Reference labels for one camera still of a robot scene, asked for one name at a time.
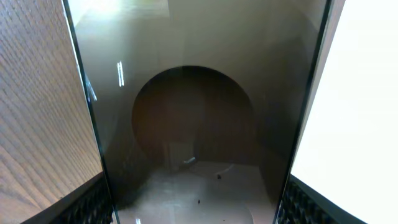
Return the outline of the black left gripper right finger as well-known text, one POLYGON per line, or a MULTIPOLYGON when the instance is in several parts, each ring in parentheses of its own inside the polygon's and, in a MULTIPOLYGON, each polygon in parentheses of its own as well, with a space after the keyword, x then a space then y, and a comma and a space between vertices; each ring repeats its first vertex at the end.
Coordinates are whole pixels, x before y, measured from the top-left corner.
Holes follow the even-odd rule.
POLYGON ((276 224, 364 224, 307 184, 290 175, 280 201, 276 224))

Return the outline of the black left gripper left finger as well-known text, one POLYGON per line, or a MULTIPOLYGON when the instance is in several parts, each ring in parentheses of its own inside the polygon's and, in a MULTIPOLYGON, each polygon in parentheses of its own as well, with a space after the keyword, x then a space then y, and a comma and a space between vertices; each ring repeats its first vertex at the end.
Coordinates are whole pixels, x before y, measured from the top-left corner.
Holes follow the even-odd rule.
POLYGON ((113 212, 106 179, 99 173, 22 224, 110 224, 113 212))

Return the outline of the Samsung Galaxy smartphone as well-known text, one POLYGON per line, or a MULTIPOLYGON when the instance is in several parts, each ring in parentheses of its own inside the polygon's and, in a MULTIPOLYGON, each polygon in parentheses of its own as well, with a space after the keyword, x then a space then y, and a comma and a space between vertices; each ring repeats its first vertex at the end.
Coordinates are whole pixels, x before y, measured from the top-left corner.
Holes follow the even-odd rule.
POLYGON ((118 223, 275 223, 331 0, 64 1, 118 223))

